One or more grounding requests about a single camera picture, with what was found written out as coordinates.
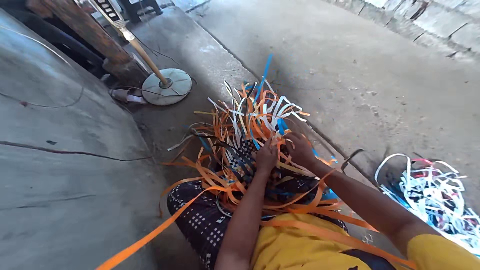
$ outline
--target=wooden post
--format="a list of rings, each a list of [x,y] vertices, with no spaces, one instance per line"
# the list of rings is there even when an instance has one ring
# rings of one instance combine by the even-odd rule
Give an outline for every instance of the wooden post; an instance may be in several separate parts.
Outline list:
[[[148,73],[73,0],[38,0],[107,59],[103,68],[121,85],[142,87]]]

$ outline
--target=white plastic strip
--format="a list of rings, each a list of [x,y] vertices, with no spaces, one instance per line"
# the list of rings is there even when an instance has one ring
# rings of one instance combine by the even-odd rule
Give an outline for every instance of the white plastic strip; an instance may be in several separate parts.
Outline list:
[[[430,162],[419,170],[411,170],[411,159],[404,154],[388,156],[375,172],[378,174],[386,162],[395,156],[407,158],[407,169],[402,173],[398,183],[404,198],[381,185],[381,190],[392,200],[400,203],[410,212],[433,227],[445,238],[464,247],[480,257],[480,218],[470,208],[465,207],[462,191],[465,190],[458,175],[459,172],[444,161]],[[450,172],[435,168],[435,164],[446,166]],[[408,206],[401,203],[405,199]]]

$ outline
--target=pile of plastic strips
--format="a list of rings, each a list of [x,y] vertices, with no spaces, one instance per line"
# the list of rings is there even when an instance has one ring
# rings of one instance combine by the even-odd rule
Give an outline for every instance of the pile of plastic strips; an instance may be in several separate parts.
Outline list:
[[[183,139],[169,148],[173,150],[181,147],[176,157],[171,162],[164,162],[164,165],[190,166],[195,168],[200,176],[180,180],[167,188],[162,195],[167,194],[177,185],[189,181],[202,181],[204,190],[189,202],[182,203],[181,208],[155,230],[105,261],[97,270],[112,269],[142,248],[170,226],[204,192],[216,195],[217,206],[225,215],[228,215],[227,212],[233,212],[253,179],[256,168],[253,153],[259,150],[269,137],[273,137],[272,143],[277,145],[278,162],[265,190],[263,219],[286,212],[317,213],[377,231],[363,220],[336,211],[342,201],[328,189],[324,180],[340,168],[332,168],[327,175],[319,179],[291,161],[282,135],[290,132],[287,122],[295,124],[297,131],[302,130],[301,126],[290,118],[305,122],[304,117],[309,114],[303,112],[301,107],[290,102],[285,96],[279,96],[271,88],[265,79],[270,61],[271,56],[259,85],[255,83],[251,86],[245,82],[240,86],[240,90],[237,90],[232,89],[225,82],[225,89],[231,97],[228,104],[224,101],[215,102],[209,98],[214,109],[210,112],[196,111],[195,113],[211,115],[212,122],[193,123]],[[192,161],[181,154],[189,142],[196,137],[200,139],[203,146],[196,161]],[[312,151],[325,164],[334,166],[337,163],[334,157],[325,161],[313,148]],[[323,239],[337,241],[352,248],[382,256],[391,262],[415,268],[413,262],[395,257],[354,237],[316,226],[312,227],[311,224],[300,221],[269,220],[262,222],[262,225],[293,226],[305,229]]]
[[[411,160],[404,154],[387,157],[375,173],[377,181],[380,169],[395,156],[407,158],[407,169],[400,182],[390,183],[387,188],[380,185],[384,194],[429,224],[445,238],[459,244],[480,257],[480,218],[472,209],[465,206],[462,197],[464,187],[455,168],[443,161],[426,159]],[[421,164],[419,169],[412,169]]]

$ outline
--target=patterned pants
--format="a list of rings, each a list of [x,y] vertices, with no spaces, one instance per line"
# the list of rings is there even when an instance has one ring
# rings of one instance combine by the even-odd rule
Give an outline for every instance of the patterned pants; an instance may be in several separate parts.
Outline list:
[[[202,181],[194,181],[176,186],[167,198],[167,207],[170,214],[173,215],[185,203],[202,192],[201,183]],[[229,216],[232,215],[230,211],[224,208],[222,208],[222,211],[216,204],[216,196],[210,192],[205,192],[175,220],[178,228],[208,270],[215,266],[216,256],[230,221]],[[330,221],[347,231],[343,221],[320,214],[314,214],[314,216]]]

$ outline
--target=concrete ledge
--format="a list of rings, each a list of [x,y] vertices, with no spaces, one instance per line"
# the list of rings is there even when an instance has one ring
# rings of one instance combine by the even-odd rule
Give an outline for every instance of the concrete ledge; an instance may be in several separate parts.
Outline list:
[[[324,0],[458,61],[480,62],[478,0]]]

